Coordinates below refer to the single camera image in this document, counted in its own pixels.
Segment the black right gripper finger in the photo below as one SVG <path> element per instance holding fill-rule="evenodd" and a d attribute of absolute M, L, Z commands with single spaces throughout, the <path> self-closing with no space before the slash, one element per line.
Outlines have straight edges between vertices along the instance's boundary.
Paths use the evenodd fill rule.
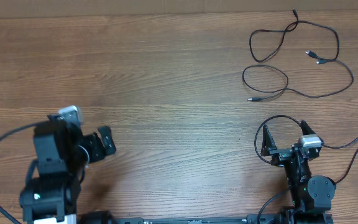
<path fill-rule="evenodd" d="M 302 130 L 302 135 L 309 135 L 309 134 L 316 134 L 308 125 L 308 123 L 305 120 L 302 120 L 300 123 L 300 127 Z"/>
<path fill-rule="evenodd" d="M 262 148 L 261 155 L 262 156 L 272 156 L 277 150 L 277 146 L 272 137 L 271 132 L 269 131 L 269 127 L 265 124 L 262 127 Z"/>

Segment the black cable small plug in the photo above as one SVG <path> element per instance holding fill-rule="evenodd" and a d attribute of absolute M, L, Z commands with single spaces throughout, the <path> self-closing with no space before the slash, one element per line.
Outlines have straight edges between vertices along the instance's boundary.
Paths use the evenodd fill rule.
<path fill-rule="evenodd" d="M 304 97 L 307 97 L 307 98 L 324 98 L 324 97 L 333 96 L 333 95 L 337 95 L 338 93 L 344 92 L 345 90 L 347 90 L 349 87 L 352 86 L 352 84 L 353 84 L 353 82 L 354 82 L 354 74 L 353 74 L 352 70 L 349 68 L 349 66 L 346 65 L 344 62 L 342 62 L 342 61 L 340 61 L 340 60 L 319 59 L 319 60 L 316 62 L 316 64 L 322 65 L 322 64 L 331 63 L 331 62 L 338 63 L 338 64 L 342 65 L 342 66 L 348 71 L 351 80 L 350 80 L 349 84 L 348 84 L 347 86 L 345 86 L 344 88 L 342 88 L 342 89 L 340 89 L 340 90 L 338 90 L 338 91 L 334 91 L 334 92 L 327 93 L 327 94 L 324 94 L 324 95 L 317 95 L 317 96 L 307 95 L 307 94 L 302 93 L 302 92 L 300 92 L 300 91 L 298 91 L 298 90 L 295 90 L 295 89 L 292 89 L 292 88 L 288 88 L 288 87 L 284 87 L 284 88 L 282 89 L 282 91 L 286 91 L 286 90 L 292 91 L 292 92 L 294 92 L 294 93 L 296 93 L 296 94 L 299 94 L 299 95 L 304 96 Z"/>

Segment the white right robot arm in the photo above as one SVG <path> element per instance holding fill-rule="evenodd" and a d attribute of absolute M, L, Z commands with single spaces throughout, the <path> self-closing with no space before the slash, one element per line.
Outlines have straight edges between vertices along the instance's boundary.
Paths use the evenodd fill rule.
<path fill-rule="evenodd" d="M 323 140 L 308 126 L 300 123 L 303 135 L 290 148 L 279 149 L 267 125 L 262 126 L 263 141 L 261 156 L 270 156 L 270 164 L 283 167 L 287 176 L 288 189 L 266 202 L 256 216 L 257 223 L 332 223 L 326 212 L 332 207 L 336 184 L 329 177 L 313 175 L 308 162 L 319 157 Z M 291 207 L 284 207 L 278 214 L 263 214 L 266 206 L 290 192 Z"/>

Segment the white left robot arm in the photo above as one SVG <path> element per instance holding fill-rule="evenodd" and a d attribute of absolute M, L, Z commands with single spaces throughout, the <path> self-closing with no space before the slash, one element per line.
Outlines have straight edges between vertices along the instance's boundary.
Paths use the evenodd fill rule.
<path fill-rule="evenodd" d="M 84 135 L 78 125 L 64 120 L 30 127 L 37 157 L 30 163 L 19 196 L 23 221 L 76 223 L 85 167 L 116 152 L 111 128 L 100 126 L 97 132 Z"/>

